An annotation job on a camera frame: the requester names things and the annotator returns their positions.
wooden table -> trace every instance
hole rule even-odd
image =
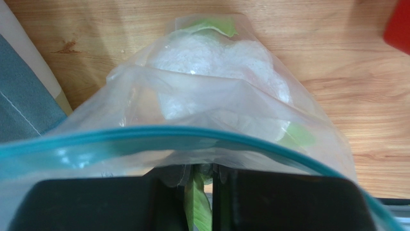
[[[381,35],[391,0],[6,0],[73,108],[191,13],[243,13],[349,138],[359,183],[410,198],[410,57]]]

green leaf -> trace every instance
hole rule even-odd
[[[185,28],[184,30],[189,31],[191,33],[195,33],[205,29],[216,30],[217,32],[225,36],[228,36],[229,38],[238,34],[238,32],[235,29],[235,21],[231,17],[200,19],[191,24],[189,27]]]
[[[295,148],[310,146],[315,142],[315,137],[304,126],[292,122],[286,129],[283,138],[278,141],[278,144],[288,148]]]
[[[184,210],[189,230],[195,225],[199,231],[212,230],[211,204],[204,191],[204,181],[201,173],[193,168],[190,182],[185,187]]]

clear plastic bag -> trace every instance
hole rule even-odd
[[[154,124],[250,135],[356,180],[347,139],[255,38],[244,15],[176,19],[52,134]]]
[[[238,137],[229,143],[226,134],[204,128]],[[240,134],[268,142],[245,143],[250,138]],[[302,155],[274,153],[280,146]],[[319,162],[356,181],[347,139],[255,38],[247,18],[195,14],[176,19],[164,37],[115,68],[48,137],[0,146],[0,230],[39,180],[199,163],[341,176]],[[367,197],[376,217],[389,216]]]

red object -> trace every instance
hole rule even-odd
[[[410,54],[410,0],[400,0],[384,32],[384,41]]]

wood grain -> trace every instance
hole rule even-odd
[[[191,13],[243,13],[349,138],[359,183],[410,198],[410,57],[381,34],[388,0],[6,0],[73,108]]]

